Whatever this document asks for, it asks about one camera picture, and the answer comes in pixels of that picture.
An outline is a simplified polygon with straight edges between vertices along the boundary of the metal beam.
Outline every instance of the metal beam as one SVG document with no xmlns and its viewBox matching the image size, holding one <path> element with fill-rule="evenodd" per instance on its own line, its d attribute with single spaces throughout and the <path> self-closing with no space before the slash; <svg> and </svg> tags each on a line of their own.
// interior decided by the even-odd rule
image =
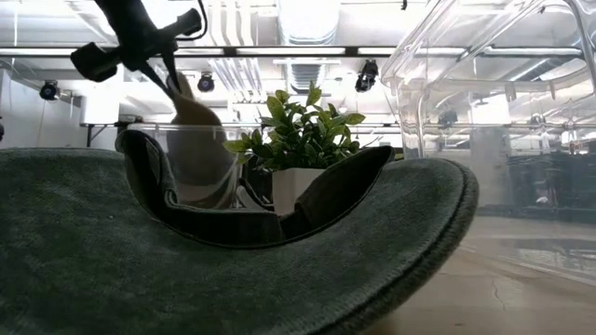
<svg viewBox="0 0 596 335">
<path fill-rule="evenodd" d="M 225 59 L 225 58 L 388 58 L 395 47 L 346 47 L 346 46 L 272 46 L 272 47 L 181 47 L 177 59 Z M 73 47 L 0 47 L 0 57 L 70 59 Z M 468 54 L 465 47 L 421 48 L 415 57 L 456 58 Z M 573 47 L 487 47 L 479 57 L 499 58 L 583 58 L 583 51 Z"/>
</svg>

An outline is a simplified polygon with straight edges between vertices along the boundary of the black cable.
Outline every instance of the black cable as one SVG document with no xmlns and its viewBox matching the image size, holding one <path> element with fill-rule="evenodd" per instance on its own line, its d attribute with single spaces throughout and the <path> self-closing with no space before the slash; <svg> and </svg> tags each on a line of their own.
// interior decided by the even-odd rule
<svg viewBox="0 0 596 335">
<path fill-rule="evenodd" d="M 201 9 L 201 15 L 203 16 L 203 20 L 205 21 L 205 29 L 203 30 L 203 33 L 200 33 L 194 37 L 177 37 L 176 41 L 179 41 L 179 42 L 196 41 L 197 39 L 203 38 L 207 34 L 207 30 L 208 30 L 207 29 L 208 28 L 207 12 L 205 11 L 205 7 L 203 6 L 203 1 L 201 1 L 201 0 L 197 0 L 197 1 L 198 1 L 198 7 Z"/>
</svg>

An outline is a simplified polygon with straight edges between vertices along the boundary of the ceiling pipe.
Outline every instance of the ceiling pipe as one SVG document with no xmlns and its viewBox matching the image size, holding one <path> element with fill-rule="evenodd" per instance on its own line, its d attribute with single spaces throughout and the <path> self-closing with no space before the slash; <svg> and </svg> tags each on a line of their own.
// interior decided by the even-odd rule
<svg viewBox="0 0 596 335">
<path fill-rule="evenodd" d="M 216 46 L 224 46 L 226 45 L 224 36 L 222 34 L 222 1 L 215 0 L 215 2 L 211 6 L 211 23 L 210 23 L 210 34 L 213 38 L 213 43 Z M 237 100 L 248 100 L 250 96 L 246 96 L 243 92 L 242 88 L 240 87 L 239 83 L 236 81 L 236 78 L 230 73 L 229 64 L 224 60 L 216 60 L 216 63 L 220 65 L 220 68 L 230 82 L 230 85 L 234 91 Z"/>
<path fill-rule="evenodd" d="M 242 38 L 242 42 L 245 46 L 252 47 L 254 46 L 254 42 L 252 40 L 251 31 L 251 3 L 249 1 L 238 1 L 240 3 L 240 37 Z M 245 73 L 249 79 L 249 82 L 251 82 L 252 88 L 254 90 L 253 94 L 258 101 L 262 101 L 264 99 L 264 95 L 259 63 L 256 61 L 256 59 L 245 59 L 245 61 Z"/>
<path fill-rule="evenodd" d="M 233 46 L 240 45 L 240 41 L 237 37 L 236 9 L 236 0 L 225 0 L 225 35 L 230 41 L 230 44 Z M 249 89 L 242 78 L 242 74 L 238 70 L 239 68 L 242 68 L 243 62 L 244 59 L 226 60 L 231 73 L 236 78 L 238 85 L 242 89 L 245 99 L 251 101 L 251 93 L 249 92 Z"/>
<path fill-rule="evenodd" d="M 217 77 L 220 79 L 225 89 L 228 92 L 233 92 L 232 85 L 230 84 L 229 80 L 225 77 L 224 71 L 222 70 L 220 64 L 218 64 L 216 60 L 209 60 L 209 66 L 215 72 L 215 74 L 217 74 Z"/>
</svg>

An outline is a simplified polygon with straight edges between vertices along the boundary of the ceiling duct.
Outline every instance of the ceiling duct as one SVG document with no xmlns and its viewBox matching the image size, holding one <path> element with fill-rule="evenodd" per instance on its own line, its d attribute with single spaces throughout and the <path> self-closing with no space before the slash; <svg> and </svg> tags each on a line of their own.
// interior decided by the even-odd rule
<svg viewBox="0 0 596 335">
<path fill-rule="evenodd" d="M 339 0 L 278 0 L 279 39 L 285 46 L 331 46 L 339 24 Z M 290 64 L 286 75 L 298 93 L 313 81 L 320 86 L 327 71 L 323 64 Z"/>
</svg>

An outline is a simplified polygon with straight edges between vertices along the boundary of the white wall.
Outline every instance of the white wall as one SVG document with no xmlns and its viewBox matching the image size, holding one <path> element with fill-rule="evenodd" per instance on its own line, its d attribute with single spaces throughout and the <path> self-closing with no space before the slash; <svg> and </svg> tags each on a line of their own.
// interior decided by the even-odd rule
<svg viewBox="0 0 596 335">
<path fill-rule="evenodd" d="M 0 122 L 5 126 L 0 148 L 86 146 L 78 107 L 43 101 L 38 90 L 12 80 L 7 71 L 0 71 L 0 78 Z"/>
</svg>

